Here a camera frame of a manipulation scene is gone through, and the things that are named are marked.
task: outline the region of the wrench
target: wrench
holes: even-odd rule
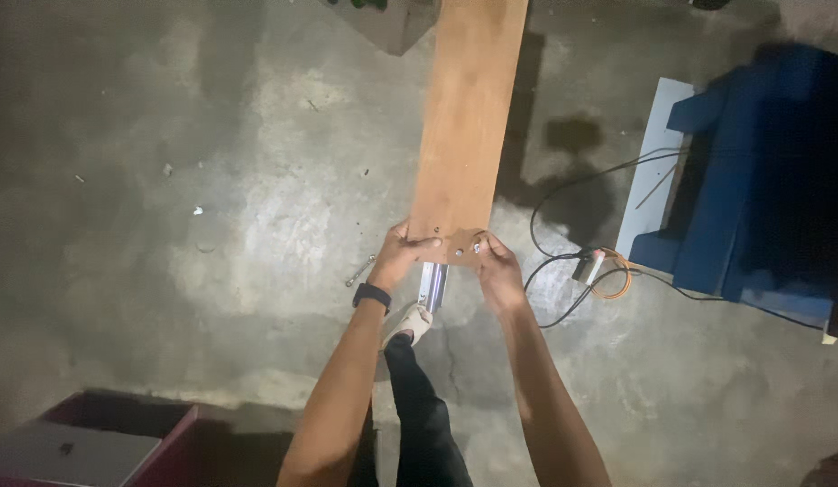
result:
[[[362,275],[362,273],[364,272],[364,270],[368,269],[368,266],[369,266],[370,264],[374,263],[374,261],[376,261],[376,260],[377,260],[377,256],[375,256],[374,254],[371,254],[371,255],[370,255],[370,257],[368,257],[368,262],[365,262],[365,263],[362,265],[362,267],[360,267],[360,268],[359,268],[359,270],[358,270],[358,271],[356,271],[356,274],[354,274],[354,275],[353,275],[352,279],[351,279],[351,280],[349,280],[349,281],[347,281],[347,282],[345,282],[345,285],[346,285],[347,287],[352,286],[352,285],[353,285],[353,282],[356,282],[356,280],[357,280],[357,279],[359,279],[359,276],[361,276],[361,275]]]

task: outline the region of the wood grain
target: wood grain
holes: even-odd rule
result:
[[[527,0],[443,0],[408,230],[410,240],[443,239],[425,262],[476,265],[526,12]]]

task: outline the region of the electric cable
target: electric cable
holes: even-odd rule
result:
[[[633,167],[633,166],[636,166],[636,165],[644,164],[646,162],[658,161],[658,160],[662,160],[662,159],[666,159],[666,158],[670,158],[670,157],[677,157],[677,156],[681,156],[681,155],[690,153],[690,149],[684,149],[684,150],[677,151],[677,152],[671,152],[671,153],[668,153],[668,154],[663,154],[661,156],[647,157],[647,156],[650,156],[652,153],[662,151],[662,150],[663,149],[656,149],[655,151],[651,151],[651,152],[648,152],[646,154],[640,155],[639,157],[637,157],[637,158],[635,158],[631,161],[625,162],[625,163],[620,164],[620,165],[616,165],[616,166],[611,167],[609,169],[606,169],[604,171],[599,171],[599,172],[596,172],[594,174],[589,174],[588,176],[584,176],[582,178],[577,178],[577,179],[573,179],[571,181],[564,182],[561,185],[559,185],[558,187],[554,188],[548,194],[546,194],[538,202],[538,204],[533,208],[533,213],[531,214],[531,217],[530,217],[530,238],[533,241],[533,246],[536,247],[537,250],[539,250],[539,252],[541,252],[543,255],[548,257],[548,259],[546,259],[543,263],[541,263],[539,266],[537,266],[537,268],[535,270],[533,270],[531,275],[529,277],[527,277],[527,281],[525,282],[525,287],[524,287],[525,293],[527,292],[527,289],[530,287],[530,283],[533,282],[533,278],[536,277],[536,275],[539,273],[539,271],[542,271],[543,268],[545,266],[547,266],[548,264],[550,264],[552,262],[561,261],[561,260],[572,260],[572,259],[583,258],[583,257],[587,257],[587,255],[588,255],[588,251],[586,251],[586,250],[581,250],[579,252],[569,253],[569,254],[554,255],[554,254],[551,254],[551,253],[545,251],[545,249],[543,249],[542,246],[539,245],[539,241],[536,238],[536,233],[533,230],[533,223],[536,220],[536,216],[539,213],[539,209],[542,207],[542,205],[546,201],[551,199],[554,195],[559,193],[561,190],[564,190],[565,188],[571,187],[573,185],[580,184],[580,183],[585,183],[587,181],[591,181],[593,179],[596,179],[600,176],[604,176],[606,174],[609,174],[610,172],[620,171],[622,169],[626,169],[628,167]],[[605,299],[617,299],[618,297],[621,297],[622,295],[624,295],[627,292],[627,290],[629,290],[630,283],[632,282],[632,276],[633,275],[651,277],[652,279],[655,279],[656,281],[662,282],[663,284],[669,286],[671,289],[674,289],[675,291],[678,292],[678,294],[681,294],[684,297],[686,297],[688,299],[691,299],[693,301],[702,301],[702,302],[726,301],[725,299],[723,299],[721,297],[698,297],[698,296],[686,293],[683,289],[678,288],[673,283],[671,283],[669,281],[666,281],[665,279],[663,279],[660,276],[657,276],[656,274],[652,274],[650,272],[646,272],[646,271],[643,271],[641,269],[631,268],[630,267],[630,261],[623,258],[623,256],[618,254],[616,251],[610,250],[610,249],[604,249],[604,250],[607,250],[610,253],[612,253],[613,255],[611,257],[609,257],[609,259],[619,261],[620,264],[622,265],[622,267],[612,269],[610,271],[606,271],[603,274],[600,274],[596,279],[594,279],[593,282],[590,283],[590,285],[587,288],[585,288],[584,291],[582,291],[581,294],[578,295],[578,297],[576,298],[576,301],[572,305],[570,305],[569,309],[566,310],[566,312],[563,314],[563,316],[560,316],[554,322],[552,322],[548,325],[539,325],[540,328],[547,329],[547,328],[551,328],[553,326],[557,326],[564,319],[566,319],[567,316],[569,316],[573,311],[575,311],[575,309],[578,308],[578,306],[585,300],[587,295],[590,294],[590,293],[596,294],[596,295],[598,295],[602,298],[605,298]],[[616,274],[618,272],[626,272],[626,277],[627,277],[627,280],[624,283],[623,288],[621,289],[621,291],[619,291],[618,293],[615,293],[615,294],[602,294],[602,293],[600,293],[599,291],[596,290],[596,287],[599,284],[599,282],[601,282],[606,277],[608,277],[612,274]],[[764,312],[768,315],[776,316],[778,318],[782,318],[782,319],[784,319],[788,322],[792,322],[796,325],[801,325],[801,326],[806,326],[808,328],[814,328],[814,329],[822,330],[822,328],[820,326],[811,325],[811,324],[806,323],[806,322],[801,322],[799,320],[795,320],[795,319],[790,318],[788,316],[783,316],[783,315],[781,315],[781,314],[779,314],[775,311],[771,311],[770,309],[760,308],[759,306],[755,306],[755,305],[752,305],[752,304],[749,304],[749,303],[743,303],[743,304],[746,304],[751,308],[756,308],[759,311],[762,311],[762,312]]]

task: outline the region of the black pants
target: black pants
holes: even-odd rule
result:
[[[410,338],[398,334],[383,351],[395,409],[401,418],[397,487],[472,487],[467,465],[449,429],[446,403],[416,363]]]

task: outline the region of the person's left hand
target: person's left hand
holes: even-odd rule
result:
[[[368,275],[370,285],[377,286],[389,294],[392,294],[398,283],[407,275],[411,264],[418,261],[425,250],[439,247],[443,243],[440,238],[408,242],[408,226],[409,219],[389,229],[382,241],[382,249],[377,254],[374,269]]]

